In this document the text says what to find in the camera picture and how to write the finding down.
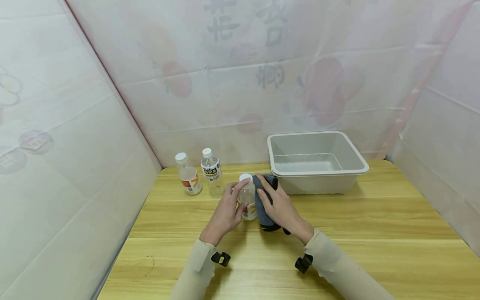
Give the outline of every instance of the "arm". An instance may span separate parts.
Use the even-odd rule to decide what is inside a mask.
[[[216,252],[214,245],[197,240],[173,291],[171,300],[203,299],[207,286],[215,274],[215,263],[210,259]]]
[[[313,257],[312,265],[318,274],[332,284],[346,300],[393,299],[340,247],[300,217],[290,197],[280,185],[274,190],[262,175],[257,174],[257,177],[273,200],[272,205],[264,191],[257,190],[267,215],[305,245],[305,253]]]
[[[347,300],[394,299],[378,282],[356,264],[331,239],[315,229],[305,246],[313,256],[313,267]]]
[[[212,255],[222,238],[241,222],[241,214],[248,203],[237,207],[237,198],[241,189],[249,182],[229,183],[225,194],[218,201],[218,205],[199,239],[193,245],[192,253],[188,258],[170,300],[200,300],[205,296],[207,286],[215,275],[215,263]]]

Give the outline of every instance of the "forearm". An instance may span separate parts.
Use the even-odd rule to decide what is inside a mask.
[[[170,295],[170,300],[200,300],[215,274],[215,263],[211,257],[215,246],[197,240],[192,253]]]
[[[305,246],[313,257],[313,267],[332,284],[346,300],[394,299],[378,282],[356,264],[326,235],[315,229]]]

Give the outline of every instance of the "plastic basin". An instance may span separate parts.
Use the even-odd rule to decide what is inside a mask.
[[[270,168],[287,194],[344,194],[369,166],[340,131],[273,134]]]

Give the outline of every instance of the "hand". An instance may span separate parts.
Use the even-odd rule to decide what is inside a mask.
[[[222,199],[210,218],[205,229],[200,234],[200,240],[205,243],[213,244],[215,247],[222,238],[235,228],[241,222],[241,214],[248,203],[244,202],[237,207],[237,199],[241,189],[250,181],[249,178],[240,182],[227,184]]]
[[[265,177],[261,174],[256,174],[256,176],[272,198],[273,205],[270,204],[270,200],[268,200],[265,192],[262,189],[257,189],[258,196],[264,204],[267,215],[275,223],[290,231],[303,245],[306,245],[313,237],[313,227],[300,217],[290,197],[282,189],[280,183],[275,191]]]

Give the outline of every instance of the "wooden table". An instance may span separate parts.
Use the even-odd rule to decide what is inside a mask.
[[[292,196],[300,215],[397,299],[480,299],[477,256],[393,164],[369,164],[345,195]],[[225,182],[269,171],[268,164],[223,166]],[[164,169],[99,299],[167,299],[216,204],[208,187],[189,196],[176,169]],[[264,233],[257,221],[243,221],[218,249],[232,259],[217,267],[205,299],[342,299],[313,268],[295,269],[302,245],[281,230]]]

